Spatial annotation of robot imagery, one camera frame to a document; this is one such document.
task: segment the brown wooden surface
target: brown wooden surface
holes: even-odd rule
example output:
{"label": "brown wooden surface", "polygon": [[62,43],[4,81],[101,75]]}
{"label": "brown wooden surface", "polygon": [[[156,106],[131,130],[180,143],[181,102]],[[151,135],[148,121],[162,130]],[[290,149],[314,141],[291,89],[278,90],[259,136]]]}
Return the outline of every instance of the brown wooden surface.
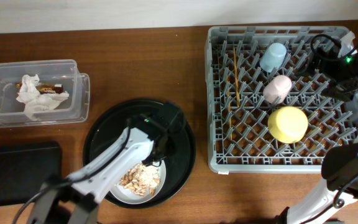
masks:
{"label": "brown wooden surface", "polygon": [[[358,21],[269,25],[337,25],[353,30]],[[173,198],[154,208],[129,210],[107,201],[102,223],[219,223],[273,218],[298,203],[318,182],[318,174],[217,175],[208,167],[204,44],[209,27],[92,30],[0,34],[0,62],[72,58],[91,80],[85,123],[0,129],[0,146],[56,140],[63,151],[63,176],[82,167],[85,137],[110,107],[149,96],[170,100],[185,112],[196,136],[197,158],[190,179]],[[0,207],[0,223],[10,223],[20,205]],[[29,214],[25,211],[21,223]],[[335,218],[358,223],[358,202]]]}

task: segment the white label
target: white label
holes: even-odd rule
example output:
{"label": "white label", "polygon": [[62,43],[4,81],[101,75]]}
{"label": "white label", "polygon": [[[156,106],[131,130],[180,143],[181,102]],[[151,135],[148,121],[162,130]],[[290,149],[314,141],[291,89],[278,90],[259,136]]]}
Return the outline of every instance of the white label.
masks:
{"label": "white label", "polygon": [[229,175],[229,171],[218,171],[218,174]]}

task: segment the plastic dish drying rack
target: plastic dish drying rack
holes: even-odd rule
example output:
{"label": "plastic dish drying rack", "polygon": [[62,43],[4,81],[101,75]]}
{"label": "plastic dish drying rack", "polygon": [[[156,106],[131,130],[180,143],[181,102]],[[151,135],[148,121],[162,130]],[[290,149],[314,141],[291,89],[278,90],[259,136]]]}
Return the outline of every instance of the plastic dish drying rack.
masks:
{"label": "plastic dish drying rack", "polygon": [[[294,73],[311,55],[314,35],[341,38],[348,32],[345,27],[210,28],[205,45],[205,79],[208,162],[212,171],[318,173],[330,148],[356,138],[358,92],[347,103],[324,97],[320,93],[328,86],[328,77],[318,71],[312,77],[297,77]],[[259,59],[274,42],[284,44],[288,53],[282,67],[268,73],[259,67]],[[323,40],[317,41],[317,46],[329,50],[333,44]],[[291,92],[279,105],[268,103],[262,94],[277,75],[286,75],[293,82]],[[296,106],[308,117],[304,138],[294,144],[277,141],[267,128],[269,114],[283,106]]]}

